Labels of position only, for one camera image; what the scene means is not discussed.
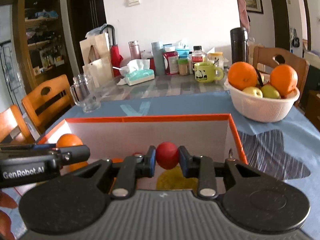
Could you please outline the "person's left hand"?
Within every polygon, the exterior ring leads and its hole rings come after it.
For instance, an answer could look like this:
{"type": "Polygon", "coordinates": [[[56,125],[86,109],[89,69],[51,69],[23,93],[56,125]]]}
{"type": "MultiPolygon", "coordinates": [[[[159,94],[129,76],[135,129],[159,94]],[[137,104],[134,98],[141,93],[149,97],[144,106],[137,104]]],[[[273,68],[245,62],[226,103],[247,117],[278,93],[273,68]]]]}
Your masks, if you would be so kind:
{"type": "MultiPolygon", "coordinates": [[[[1,191],[1,207],[15,209],[17,203],[8,194],[1,191]]],[[[15,239],[11,232],[11,219],[4,211],[1,211],[1,235],[9,240],[15,239]]]]}

